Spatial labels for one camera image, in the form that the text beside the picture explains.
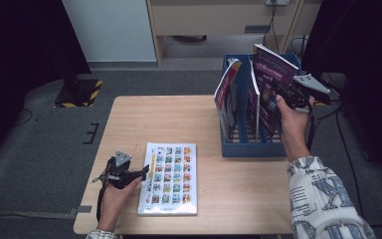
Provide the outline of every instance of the card with grid of images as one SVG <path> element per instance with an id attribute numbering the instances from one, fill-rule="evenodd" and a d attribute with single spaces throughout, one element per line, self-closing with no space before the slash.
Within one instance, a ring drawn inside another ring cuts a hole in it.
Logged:
<path id="1" fill-rule="evenodd" d="M 197 214 L 197 153 L 195 143 L 149 142 L 138 215 Z"/>

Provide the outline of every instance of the book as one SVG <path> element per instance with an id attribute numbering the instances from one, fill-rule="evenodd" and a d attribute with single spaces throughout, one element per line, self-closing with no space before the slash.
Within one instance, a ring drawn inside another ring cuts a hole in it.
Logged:
<path id="1" fill-rule="evenodd" d="M 242 65 L 239 59 L 228 59 L 228 67 L 215 91 L 214 101 L 224 138 L 230 140 L 230 132 L 236 126 L 238 102 L 235 84 L 237 73 Z"/>
<path id="2" fill-rule="evenodd" d="M 138 215 L 197 214 L 197 151 L 195 143 L 147 144 Z"/>
<path id="3" fill-rule="evenodd" d="M 273 136 L 281 120 L 281 112 L 276 105 L 274 82 L 288 88 L 293 82 L 298 67 L 262 44 L 253 48 L 253 68 L 260 98 L 260 123 Z"/>
<path id="4" fill-rule="evenodd" d="M 248 105 L 247 116 L 251 123 L 252 128 L 255 131 L 255 142 L 260 141 L 259 137 L 259 117 L 260 117 L 260 92 L 256 82 L 256 76 L 254 75 L 253 63 L 251 65 L 251 82 L 248 92 Z"/>

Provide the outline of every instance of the hand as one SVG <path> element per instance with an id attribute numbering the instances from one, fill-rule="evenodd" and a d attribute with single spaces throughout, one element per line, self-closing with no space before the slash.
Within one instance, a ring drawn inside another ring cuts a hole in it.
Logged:
<path id="1" fill-rule="evenodd" d="M 117 189 L 111 184 L 106 187 L 101 203 L 101 217 L 97 229 L 114 232 L 117 218 L 126 199 L 140 182 L 141 177 L 137 177 L 123 189 Z"/>
<path id="2" fill-rule="evenodd" d="M 309 103 L 312 105 L 313 102 L 314 98 L 310 97 Z M 304 138 L 308 114 L 291 109 L 279 95 L 277 95 L 277 105 L 282 113 L 282 142 L 285 146 L 287 160 L 293 161 L 300 157 L 310 156 Z"/>

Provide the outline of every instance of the power outlet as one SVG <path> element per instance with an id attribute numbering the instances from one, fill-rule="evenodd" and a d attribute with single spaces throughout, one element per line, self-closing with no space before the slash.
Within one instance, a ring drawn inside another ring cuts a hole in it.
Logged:
<path id="1" fill-rule="evenodd" d="M 285 5 L 289 5 L 289 0 L 266 0 L 266 5 L 268 6 L 273 6 L 274 3 L 277 6 L 285 6 Z"/>

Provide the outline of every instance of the black backdrop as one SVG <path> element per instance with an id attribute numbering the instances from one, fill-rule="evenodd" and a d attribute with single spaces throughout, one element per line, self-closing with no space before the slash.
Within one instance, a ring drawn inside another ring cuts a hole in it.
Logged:
<path id="1" fill-rule="evenodd" d="M 0 142 L 25 95 L 61 79 L 61 67 L 90 73 L 62 1 L 0 0 Z"/>
<path id="2" fill-rule="evenodd" d="M 343 73 L 342 99 L 367 158 L 382 162 L 382 1 L 323 0 L 302 68 Z"/>

